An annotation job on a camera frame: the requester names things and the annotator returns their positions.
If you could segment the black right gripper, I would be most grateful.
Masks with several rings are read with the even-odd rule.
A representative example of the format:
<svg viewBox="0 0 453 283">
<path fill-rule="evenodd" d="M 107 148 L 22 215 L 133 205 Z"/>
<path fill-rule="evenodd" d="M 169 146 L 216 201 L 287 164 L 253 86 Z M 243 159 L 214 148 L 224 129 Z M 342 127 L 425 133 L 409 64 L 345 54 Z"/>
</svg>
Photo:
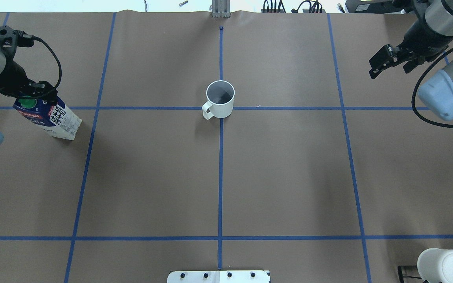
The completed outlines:
<svg viewBox="0 0 453 283">
<path fill-rule="evenodd" d="M 412 72 L 423 62 L 432 62 L 448 47 L 449 36 L 433 30 L 424 18 L 419 18 L 405 33 L 404 40 L 397 47 L 386 44 L 369 59 L 371 79 L 391 67 L 407 61 L 403 70 Z"/>
</svg>

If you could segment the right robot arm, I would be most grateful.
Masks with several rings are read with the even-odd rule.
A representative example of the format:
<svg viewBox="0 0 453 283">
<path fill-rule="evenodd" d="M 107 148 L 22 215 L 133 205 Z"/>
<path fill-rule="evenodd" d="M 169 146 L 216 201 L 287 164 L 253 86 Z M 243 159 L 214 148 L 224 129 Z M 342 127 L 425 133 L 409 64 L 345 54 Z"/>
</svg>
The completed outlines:
<svg viewBox="0 0 453 283">
<path fill-rule="evenodd" d="M 403 64 L 407 74 L 429 62 L 417 80 L 411 108 L 422 121 L 453 129 L 453 0 L 394 0 L 392 4 L 413 11 L 417 20 L 403 41 L 385 45 L 370 58 L 370 77 Z"/>
</svg>

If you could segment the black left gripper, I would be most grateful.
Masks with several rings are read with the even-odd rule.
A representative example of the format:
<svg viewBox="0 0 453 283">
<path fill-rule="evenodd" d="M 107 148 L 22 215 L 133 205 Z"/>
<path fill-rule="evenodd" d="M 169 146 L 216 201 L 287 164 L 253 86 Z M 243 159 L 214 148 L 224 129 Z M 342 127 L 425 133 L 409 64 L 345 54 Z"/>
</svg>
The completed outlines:
<svg viewBox="0 0 453 283">
<path fill-rule="evenodd" d="M 4 60 L 4 68 L 0 61 L 0 94 L 33 100 L 41 99 L 47 102 L 58 101 L 58 85 L 52 86 L 47 81 L 33 82 L 25 70 L 14 60 Z"/>
</svg>

